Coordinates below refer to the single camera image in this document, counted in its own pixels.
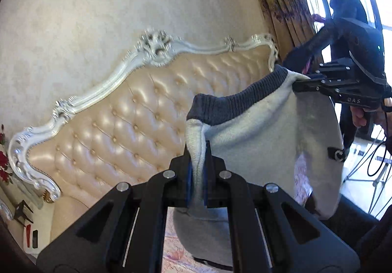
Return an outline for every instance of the metal screw head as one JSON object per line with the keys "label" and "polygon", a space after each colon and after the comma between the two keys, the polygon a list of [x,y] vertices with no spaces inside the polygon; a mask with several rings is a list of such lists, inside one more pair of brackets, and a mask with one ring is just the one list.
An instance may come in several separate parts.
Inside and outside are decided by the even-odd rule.
{"label": "metal screw head", "polygon": [[117,184],[116,186],[118,191],[127,191],[129,189],[129,184],[126,182],[120,182],[119,184]]}
{"label": "metal screw head", "polygon": [[165,171],[163,172],[163,176],[164,176],[166,179],[171,179],[171,178],[173,178],[175,175],[176,175],[176,173],[175,173],[174,171],[172,171],[172,170],[165,170]]}
{"label": "metal screw head", "polygon": [[221,177],[222,179],[229,179],[231,177],[231,172],[228,170],[222,170],[219,173],[219,177]]}
{"label": "metal screw head", "polygon": [[278,190],[279,190],[279,187],[278,187],[278,185],[277,184],[274,184],[274,183],[269,183],[269,184],[267,184],[266,186],[265,186],[265,189],[269,192],[269,193],[275,193],[275,192],[278,192]]}

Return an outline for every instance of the tufted leather headboard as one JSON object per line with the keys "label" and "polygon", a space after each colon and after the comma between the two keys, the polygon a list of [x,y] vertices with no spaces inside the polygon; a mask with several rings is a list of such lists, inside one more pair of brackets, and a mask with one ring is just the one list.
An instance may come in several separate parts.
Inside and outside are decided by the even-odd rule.
{"label": "tufted leather headboard", "polygon": [[276,55],[268,35],[206,49],[146,32],[108,81],[58,101],[48,124],[16,134],[11,166],[52,200],[91,207],[117,183],[147,181],[183,153],[196,94],[238,93],[268,74]]}

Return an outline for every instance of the curtain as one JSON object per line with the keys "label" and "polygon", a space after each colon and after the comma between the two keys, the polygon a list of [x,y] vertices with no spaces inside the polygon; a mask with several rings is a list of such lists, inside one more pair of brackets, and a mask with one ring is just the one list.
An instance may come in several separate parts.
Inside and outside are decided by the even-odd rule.
{"label": "curtain", "polygon": [[314,36],[306,0],[259,0],[259,3],[281,59]]}

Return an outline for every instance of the cream wall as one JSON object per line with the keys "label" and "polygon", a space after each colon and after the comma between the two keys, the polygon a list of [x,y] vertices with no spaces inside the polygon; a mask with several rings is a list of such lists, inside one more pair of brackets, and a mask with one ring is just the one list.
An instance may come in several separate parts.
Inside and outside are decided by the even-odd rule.
{"label": "cream wall", "polygon": [[54,102],[101,82],[149,27],[213,45],[265,32],[257,0],[2,0],[0,123],[45,123]]}

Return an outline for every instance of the beige leather upholstery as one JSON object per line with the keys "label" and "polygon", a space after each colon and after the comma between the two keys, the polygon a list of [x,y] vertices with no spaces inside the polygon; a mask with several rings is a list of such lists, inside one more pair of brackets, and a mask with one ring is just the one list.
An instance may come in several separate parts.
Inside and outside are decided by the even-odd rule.
{"label": "beige leather upholstery", "polygon": [[136,184],[167,169],[184,150],[186,115],[198,93],[238,93],[268,74],[268,46],[220,55],[181,54],[168,66],[132,72],[113,93],[77,114],[51,140],[32,147],[29,163],[59,185],[52,236],[121,181]]}
{"label": "beige leather upholstery", "polygon": [[88,208],[79,200],[67,196],[61,197],[54,208],[50,240],[56,239],[87,210]]}

